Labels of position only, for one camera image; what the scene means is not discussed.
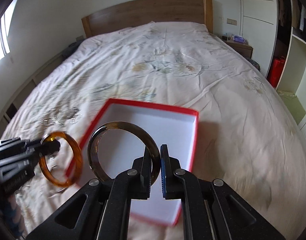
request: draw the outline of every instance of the wall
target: wall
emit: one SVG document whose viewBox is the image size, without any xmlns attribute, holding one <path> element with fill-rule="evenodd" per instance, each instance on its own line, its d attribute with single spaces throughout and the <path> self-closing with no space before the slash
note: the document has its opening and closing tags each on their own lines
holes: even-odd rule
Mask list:
<svg viewBox="0 0 306 240">
<path fill-rule="evenodd" d="M 8 37 L 11 53 L 0 61 L 0 112 L 29 76 L 84 34 L 82 17 L 126 1 L 18 0 Z M 239 34 L 240 0 L 213 0 L 213 9 L 214 33 Z M 238 25 L 226 24 L 226 18 Z"/>
<path fill-rule="evenodd" d="M 266 77 L 277 34 L 277 0 L 242 0 L 241 34 L 254 48 L 252 59 Z"/>
</svg>

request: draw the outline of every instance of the red object in closet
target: red object in closet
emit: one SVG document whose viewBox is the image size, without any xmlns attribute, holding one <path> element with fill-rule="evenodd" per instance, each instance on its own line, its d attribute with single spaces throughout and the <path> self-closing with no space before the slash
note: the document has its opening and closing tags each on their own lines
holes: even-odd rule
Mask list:
<svg viewBox="0 0 306 240">
<path fill-rule="evenodd" d="M 280 76 L 282 75 L 284 69 L 284 65 L 285 65 L 284 57 L 273 59 L 267 80 L 274 88 L 277 87 L 278 81 L 280 80 Z"/>
</svg>

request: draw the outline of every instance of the nightstand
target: nightstand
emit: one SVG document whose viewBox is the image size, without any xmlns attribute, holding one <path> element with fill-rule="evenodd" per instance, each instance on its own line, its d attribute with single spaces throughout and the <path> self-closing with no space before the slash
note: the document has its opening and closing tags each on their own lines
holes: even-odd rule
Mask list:
<svg viewBox="0 0 306 240">
<path fill-rule="evenodd" d="M 222 40 L 222 41 L 224 41 L 228 46 L 233 48 L 236 52 L 241 54 L 243 57 L 252 58 L 252 54 L 253 54 L 252 46 L 245 44 L 245 43 L 233 41 L 231 38 L 228 38 L 227 41 L 225 40 Z"/>
</svg>

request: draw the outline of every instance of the amber bangle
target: amber bangle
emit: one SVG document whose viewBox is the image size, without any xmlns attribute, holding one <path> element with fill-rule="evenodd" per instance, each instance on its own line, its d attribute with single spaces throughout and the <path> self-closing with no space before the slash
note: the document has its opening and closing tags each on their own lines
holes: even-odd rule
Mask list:
<svg viewBox="0 0 306 240">
<path fill-rule="evenodd" d="M 97 128 L 92 134 L 87 148 L 87 157 L 95 176 L 101 181 L 111 179 L 103 170 L 97 154 L 98 145 L 102 136 L 111 129 L 121 129 L 130 132 L 145 144 L 152 159 L 151 185 L 153 185 L 160 173 L 160 152 L 152 137 L 145 130 L 128 122 L 109 122 Z"/>
<path fill-rule="evenodd" d="M 42 139 L 41 143 L 43 143 L 44 141 L 53 141 L 56 137 L 61 137 L 64 140 L 66 140 L 73 150 L 73 158 L 75 160 L 75 171 L 72 178 L 68 178 L 67 181 L 61 182 L 55 177 L 53 177 L 53 175 L 51 174 L 51 172 L 49 171 L 46 165 L 46 160 L 44 156 L 40 158 L 38 163 L 40 164 L 42 173 L 50 182 L 52 182 L 54 185 L 58 187 L 69 187 L 75 182 L 77 182 L 82 174 L 82 169 L 83 169 L 82 152 L 77 142 L 71 136 L 61 131 L 52 132 L 51 134 L 47 135 L 44 139 Z"/>
</svg>

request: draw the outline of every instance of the wooden headboard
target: wooden headboard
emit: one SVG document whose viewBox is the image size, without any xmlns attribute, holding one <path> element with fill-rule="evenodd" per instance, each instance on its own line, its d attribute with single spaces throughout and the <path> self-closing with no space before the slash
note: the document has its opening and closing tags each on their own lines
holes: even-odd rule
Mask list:
<svg viewBox="0 0 306 240">
<path fill-rule="evenodd" d="M 153 22 L 196 22 L 213 33 L 212 0 L 134 0 L 82 18 L 87 38 Z"/>
</svg>

